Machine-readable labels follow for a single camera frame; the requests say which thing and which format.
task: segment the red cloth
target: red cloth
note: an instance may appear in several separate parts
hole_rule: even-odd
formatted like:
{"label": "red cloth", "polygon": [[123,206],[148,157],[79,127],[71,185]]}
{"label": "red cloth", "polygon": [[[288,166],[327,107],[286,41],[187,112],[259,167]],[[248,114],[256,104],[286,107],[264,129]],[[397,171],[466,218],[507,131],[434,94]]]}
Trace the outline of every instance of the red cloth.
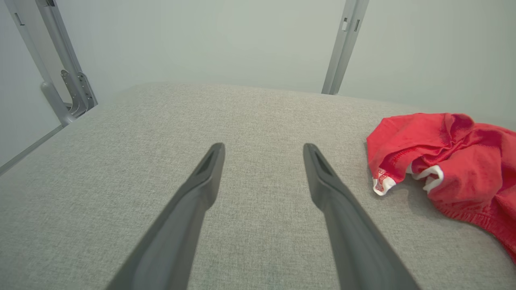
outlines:
{"label": "red cloth", "polygon": [[380,195],[390,187],[384,180],[401,182],[409,166],[415,174],[440,167],[444,178],[428,192],[434,206],[492,233],[516,264],[515,132],[474,123],[464,114],[395,116],[369,135],[367,149]]}

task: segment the gray fabric surface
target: gray fabric surface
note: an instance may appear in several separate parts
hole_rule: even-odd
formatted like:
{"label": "gray fabric surface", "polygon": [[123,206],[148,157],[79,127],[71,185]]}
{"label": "gray fabric surface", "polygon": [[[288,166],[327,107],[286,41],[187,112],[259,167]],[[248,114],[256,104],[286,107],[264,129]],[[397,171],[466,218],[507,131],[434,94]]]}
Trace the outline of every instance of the gray fabric surface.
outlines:
{"label": "gray fabric surface", "polygon": [[190,289],[335,289],[302,146],[316,144],[423,289],[515,289],[495,238],[447,219],[407,179],[372,191],[366,136],[417,109],[219,85],[132,88],[0,177],[0,288],[103,288],[212,143],[226,160]]}

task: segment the crumpled red fabric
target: crumpled red fabric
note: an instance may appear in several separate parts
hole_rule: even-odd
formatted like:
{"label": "crumpled red fabric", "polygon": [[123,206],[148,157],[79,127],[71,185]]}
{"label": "crumpled red fabric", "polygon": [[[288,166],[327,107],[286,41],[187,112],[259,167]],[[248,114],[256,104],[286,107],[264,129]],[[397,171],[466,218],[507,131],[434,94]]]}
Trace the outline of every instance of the crumpled red fabric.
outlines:
{"label": "crumpled red fabric", "polygon": [[384,118],[367,138],[375,192],[406,173],[445,216],[493,234],[516,264],[516,133],[464,114]]}

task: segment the textured gray fabric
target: textured gray fabric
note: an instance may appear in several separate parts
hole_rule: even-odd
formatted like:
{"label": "textured gray fabric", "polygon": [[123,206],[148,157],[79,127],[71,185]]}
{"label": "textured gray fabric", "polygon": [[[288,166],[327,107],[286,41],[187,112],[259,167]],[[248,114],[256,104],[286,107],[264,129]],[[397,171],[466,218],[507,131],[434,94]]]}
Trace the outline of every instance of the textured gray fabric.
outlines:
{"label": "textured gray fabric", "polygon": [[0,288],[103,288],[212,143],[227,155],[190,289],[335,289],[302,146],[316,144],[423,289],[516,288],[500,244],[419,182],[372,191],[366,136],[417,109],[221,85],[147,84],[100,104],[0,177]]}

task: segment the gray tabletop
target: gray tabletop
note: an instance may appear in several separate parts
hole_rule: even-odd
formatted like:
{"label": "gray tabletop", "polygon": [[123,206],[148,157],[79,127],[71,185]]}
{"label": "gray tabletop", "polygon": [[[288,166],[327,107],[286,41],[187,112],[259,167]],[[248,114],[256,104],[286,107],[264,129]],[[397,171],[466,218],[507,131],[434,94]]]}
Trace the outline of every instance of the gray tabletop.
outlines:
{"label": "gray tabletop", "polygon": [[0,177],[0,288],[98,289],[215,142],[226,145],[190,289],[335,289],[302,146],[316,144],[423,289],[516,288],[498,241],[407,179],[372,191],[365,138],[416,108],[225,85],[146,84],[80,117]]}

